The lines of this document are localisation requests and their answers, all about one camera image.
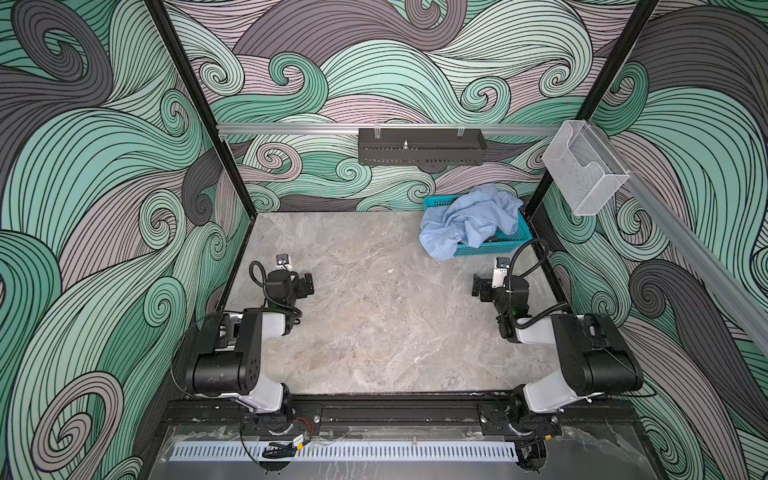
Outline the light blue long sleeve shirt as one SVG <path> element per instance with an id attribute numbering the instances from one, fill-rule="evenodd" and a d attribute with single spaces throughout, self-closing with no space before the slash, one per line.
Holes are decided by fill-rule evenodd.
<path id="1" fill-rule="evenodd" d="M 472 188 L 449 206 L 424 211 L 419 240 L 433 259 L 450 260 L 459 243 L 477 248 L 498 228 L 513 234 L 523 201 L 493 184 Z"/>

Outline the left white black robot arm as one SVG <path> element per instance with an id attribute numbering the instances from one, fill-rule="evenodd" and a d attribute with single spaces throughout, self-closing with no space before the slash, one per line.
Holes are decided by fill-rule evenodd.
<path id="1" fill-rule="evenodd" d="M 263 304 L 216 312 L 202 321 L 187 367 L 186 391 L 229 399 L 268 422 L 289 424 L 294 421 L 291 393 L 261 372 L 262 344 L 289 335 L 301 323 L 303 312 L 296 302 L 314 294 L 313 277 L 294 271 L 288 254 L 277 255 L 270 272 L 261 262 L 251 262 L 249 276 L 262 290 Z"/>

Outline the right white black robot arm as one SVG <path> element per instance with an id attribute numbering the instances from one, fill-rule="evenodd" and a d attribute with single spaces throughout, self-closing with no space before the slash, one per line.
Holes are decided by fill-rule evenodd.
<path id="1" fill-rule="evenodd" d="M 535 382 L 516 387 L 506 407 L 515 428 L 531 430 L 547 415 L 574 403 L 636 392 L 642 388 L 644 378 L 634 353 L 609 316 L 574 314 L 567 302 L 536 314 L 530 312 L 527 276 L 540 265 L 519 274 L 514 272 L 522 251 L 529 246 L 539 246 L 544 255 L 549 254 L 549 244 L 543 239 L 523 243 L 512 256 L 496 259 L 491 277 L 475 275 L 471 295 L 493 305 L 502 339 L 556 349 L 558 368 Z"/>

